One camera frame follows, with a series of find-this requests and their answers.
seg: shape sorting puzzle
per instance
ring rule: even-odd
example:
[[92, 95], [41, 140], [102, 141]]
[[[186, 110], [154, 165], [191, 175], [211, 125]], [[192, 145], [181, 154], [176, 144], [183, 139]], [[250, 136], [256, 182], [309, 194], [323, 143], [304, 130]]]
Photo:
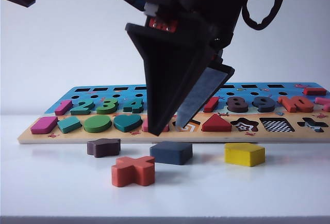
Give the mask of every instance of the shape sorting puzzle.
[[20, 143], [330, 142], [330, 93], [316, 83], [227, 83], [182, 129], [148, 132], [145, 85], [74, 87]]

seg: red triangle piece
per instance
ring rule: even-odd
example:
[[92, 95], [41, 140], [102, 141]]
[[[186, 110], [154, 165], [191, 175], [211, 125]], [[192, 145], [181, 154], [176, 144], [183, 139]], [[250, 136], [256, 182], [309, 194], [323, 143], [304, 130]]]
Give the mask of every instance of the red triangle piece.
[[226, 120], [219, 117], [217, 114], [211, 116], [202, 125], [202, 131], [206, 132], [230, 132], [232, 131], [232, 125]]

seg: red cross block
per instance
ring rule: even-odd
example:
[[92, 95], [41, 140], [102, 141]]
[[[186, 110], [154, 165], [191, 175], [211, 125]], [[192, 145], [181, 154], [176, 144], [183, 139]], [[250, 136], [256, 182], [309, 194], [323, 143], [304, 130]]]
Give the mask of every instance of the red cross block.
[[121, 157], [115, 161], [115, 165], [111, 167], [111, 178], [114, 186], [124, 187], [131, 183], [148, 186], [155, 182], [154, 157]]

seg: black cable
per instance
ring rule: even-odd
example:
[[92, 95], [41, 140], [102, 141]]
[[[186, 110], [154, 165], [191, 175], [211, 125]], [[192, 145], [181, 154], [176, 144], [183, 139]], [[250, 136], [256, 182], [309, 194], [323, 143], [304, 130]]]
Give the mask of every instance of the black cable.
[[246, 1], [245, 5], [242, 7], [242, 16], [246, 24], [251, 27], [252, 29], [255, 30], [262, 30], [265, 29], [275, 18], [277, 15], [281, 5], [282, 5], [283, 0], [275, 0], [274, 1], [274, 6], [270, 10], [270, 13], [268, 16], [266, 16], [260, 24], [258, 24], [256, 21], [252, 20], [250, 18], [250, 13], [248, 11], [248, 2]]

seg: white wall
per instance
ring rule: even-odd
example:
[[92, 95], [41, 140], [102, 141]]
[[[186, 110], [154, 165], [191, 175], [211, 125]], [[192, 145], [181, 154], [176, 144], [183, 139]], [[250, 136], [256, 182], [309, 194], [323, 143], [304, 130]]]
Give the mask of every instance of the white wall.
[[[317, 82], [330, 89], [329, 0], [284, 0], [263, 31], [236, 26], [224, 62], [231, 82]], [[261, 20], [273, 0], [250, 0]], [[74, 86], [144, 84], [143, 62], [124, 30], [144, 15], [122, 0], [2, 1], [1, 112], [42, 114]]]

